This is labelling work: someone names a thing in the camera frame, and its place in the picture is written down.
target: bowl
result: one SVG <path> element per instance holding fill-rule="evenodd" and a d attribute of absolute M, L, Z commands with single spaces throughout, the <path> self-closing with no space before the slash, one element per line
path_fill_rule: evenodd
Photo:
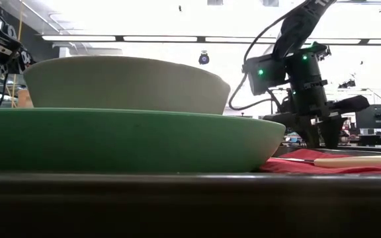
<path fill-rule="evenodd" d="M 284 129 L 184 112 L 0 108 L 0 171 L 244 173 L 273 155 Z"/>
<path fill-rule="evenodd" d="M 222 114 L 230 86 L 188 65 L 122 56 L 42 61 L 24 73 L 34 107 Z"/>

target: security camera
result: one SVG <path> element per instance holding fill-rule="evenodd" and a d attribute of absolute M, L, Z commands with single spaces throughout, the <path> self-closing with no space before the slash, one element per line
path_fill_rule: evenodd
<path fill-rule="evenodd" d="M 206 51 L 202 51 L 201 55 L 199 56 L 199 64 L 203 65 L 207 63 L 210 63 L 210 57 Z"/>

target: computer monitor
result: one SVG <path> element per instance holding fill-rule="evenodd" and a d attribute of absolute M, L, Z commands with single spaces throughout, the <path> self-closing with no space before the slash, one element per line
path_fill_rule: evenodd
<path fill-rule="evenodd" d="M 381 104 L 373 104 L 355 113 L 357 128 L 381 128 Z"/>

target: red cloth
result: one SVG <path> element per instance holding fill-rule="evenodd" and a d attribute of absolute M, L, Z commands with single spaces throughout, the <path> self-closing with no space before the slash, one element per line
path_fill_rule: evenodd
<path fill-rule="evenodd" d="M 326 158 L 342 158 L 348 155 L 332 155 L 309 149 L 299 149 L 292 153 L 280 156 L 282 158 L 295 159 L 326 159 Z M 260 168 L 262 171 L 273 173 L 308 173 L 308 174 L 372 174 L 381 175 L 381 166 L 377 167 L 347 167 L 338 169 L 328 169 L 314 166 L 308 163 L 299 163 L 293 161 L 285 161 L 280 159 L 269 159 Z"/>

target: green bowl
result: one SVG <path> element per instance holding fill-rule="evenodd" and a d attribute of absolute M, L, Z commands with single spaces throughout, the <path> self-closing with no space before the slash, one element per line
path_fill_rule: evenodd
<path fill-rule="evenodd" d="M 0 171 L 249 172 L 276 151 L 284 129 L 184 112 L 0 109 Z"/>

